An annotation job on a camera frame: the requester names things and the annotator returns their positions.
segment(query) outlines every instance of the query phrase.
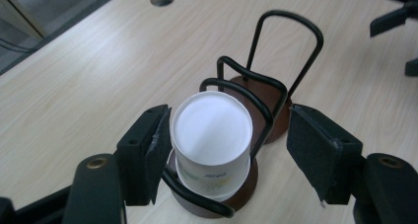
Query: wooden base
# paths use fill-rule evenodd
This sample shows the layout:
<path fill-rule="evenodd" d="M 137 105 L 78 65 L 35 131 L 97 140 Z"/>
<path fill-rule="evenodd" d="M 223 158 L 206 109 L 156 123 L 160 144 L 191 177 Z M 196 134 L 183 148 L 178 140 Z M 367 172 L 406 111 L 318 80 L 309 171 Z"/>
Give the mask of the wooden base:
<path fill-rule="evenodd" d="M 172 152 L 169 158 L 169 166 L 176 171 L 174 151 Z M 255 187 L 257 186 L 257 180 L 258 180 L 258 165 L 257 165 L 256 159 L 254 159 L 252 161 L 251 167 L 249 168 L 248 176 L 246 177 L 246 180 L 241 186 L 241 188 L 232 197 L 223 201 L 222 203 L 233 207 L 235 211 L 237 212 L 251 199 L 252 194 L 255 191 Z M 173 195 L 182 207 L 184 207 L 187 211 L 191 212 L 192 214 L 196 216 L 200 216 L 204 218 L 221 218 L 222 217 L 216 213 L 213 213 L 193 203 L 188 202 L 187 200 L 178 196 L 175 192 L 173 192 Z"/>
<path fill-rule="evenodd" d="M 256 96 L 258 96 L 269 108 L 270 111 L 273 111 L 274 106 L 278 102 L 279 98 L 282 97 L 280 92 L 275 89 L 274 87 L 267 85 L 265 83 L 260 83 L 251 79 L 244 80 L 243 76 L 238 76 L 230 80 L 236 84 L 239 84 L 251 92 L 253 92 Z M 260 136 L 261 130 L 265 124 L 264 119 L 258 109 L 244 96 L 236 93 L 235 91 L 225 89 L 225 93 L 235 97 L 239 100 L 249 111 L 249 114 L 252 118 L 252 139 L 251 144 L 254 144 L 258 137 Z M 292 100 L 289 98 L 283 109 L 280 111 L 279 115 L 277 116 L 276 120 L 274 121 L 274 127 L 271 131 L 270 135 L 268 136 L 265 144 L 272 143 L 279 139 L 289 127 L 289 119 L 290 119 L 290 106 L 292 105 Z"/>

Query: black cable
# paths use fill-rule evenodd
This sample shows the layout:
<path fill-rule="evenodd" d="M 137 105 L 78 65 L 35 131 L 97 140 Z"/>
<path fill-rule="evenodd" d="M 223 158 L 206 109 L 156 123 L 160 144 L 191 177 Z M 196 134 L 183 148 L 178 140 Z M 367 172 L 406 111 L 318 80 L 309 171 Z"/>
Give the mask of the black cable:
<path fill-rule="evenodd" d="M 20 53 L 34 53 L 35 52 L 35 50 L 18 50 L 18 49 L 13 49 L 13 48 L 10 48 L 10 47 L 8 47 L 6 45 L 3 45 L 1 43 L 0 43 L 0 46 L 3 47 L 3 48 L 9 49 L 9 50 L 15 51 L 15 52 L 20 52 Z"/>
<path fill-rule="evenodd" d="M 12 45 L 13 47 L 20 48 L 20 49 L 25 49 L 25 50 L 30 50 L 30 51 L 36 51 L 36 50 L 38 50 L 37 48 L 26 48 L 26 47 L 18 46 L 18 45 L 15 45 L 15 44 L 13 44 L 13 43 L 11 43 L 9 41 L 6 41 L 5 39 L 2 39 L 2 38 L 0 38 L 0 41 L 3 41 L 5 43 L 8 43 L 8 44 Z"/>

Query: paper cup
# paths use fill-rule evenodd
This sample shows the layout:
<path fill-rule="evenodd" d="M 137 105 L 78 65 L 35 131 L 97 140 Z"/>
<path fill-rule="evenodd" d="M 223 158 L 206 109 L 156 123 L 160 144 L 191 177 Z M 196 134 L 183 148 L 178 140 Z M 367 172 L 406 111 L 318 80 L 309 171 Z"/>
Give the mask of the paper cup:
<path fill-rule="evenodd" d="M 228 199 L 248 175 L 251 136 L 251 117 L 234 97 L 206 91 L 187 99 L 172 126 L 181 182 L 211 199 Z"/>

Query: floor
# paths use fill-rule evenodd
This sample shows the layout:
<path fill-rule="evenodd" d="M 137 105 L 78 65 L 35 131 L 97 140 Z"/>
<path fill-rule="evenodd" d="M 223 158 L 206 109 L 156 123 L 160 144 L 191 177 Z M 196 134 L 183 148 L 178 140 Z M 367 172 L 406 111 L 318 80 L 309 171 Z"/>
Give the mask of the floor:
<path fill-rule="evenodd" d="M 99 9 L 109 0 L 18 0 L 47 31 L 44 39 L 35 39 L 0 19 L 0 75 L 31 55 L 24 48 L 38 49 Z"/>

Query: wooden table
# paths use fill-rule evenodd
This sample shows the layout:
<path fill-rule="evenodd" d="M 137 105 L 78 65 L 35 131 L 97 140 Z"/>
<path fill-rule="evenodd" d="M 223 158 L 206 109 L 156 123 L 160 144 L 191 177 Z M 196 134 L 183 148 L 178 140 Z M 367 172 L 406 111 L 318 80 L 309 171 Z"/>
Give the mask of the wooden table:
<path fill-rule="evenodd" d="M 216 75 L 228 55 L 245 64 L 258 18 L 271 9 L 298 13 L 325 44 L 292 97 L 318 109 L 364 143 L 418 169 L 418 24 L 369 38 L 371 20 L 391 0 L 112 0 L 0 78 L 0 193 L 23 207 L 72 183 L 83 159 L 112 153 L 146 109 L 175 111 Z M 314 48 L 314 36 L 289 20 L 268 20 L 253 70 L 288 88 Z M 235 76 L 227 72 L 227 78 Z M 319 199 L 286 149 L 286 136 L 257 155 L 251 201 L 232 219 L 185 211 L 160 183 L 156 205 L 128 207 L 129 223 L 354 223 L 348 206 Z"/>

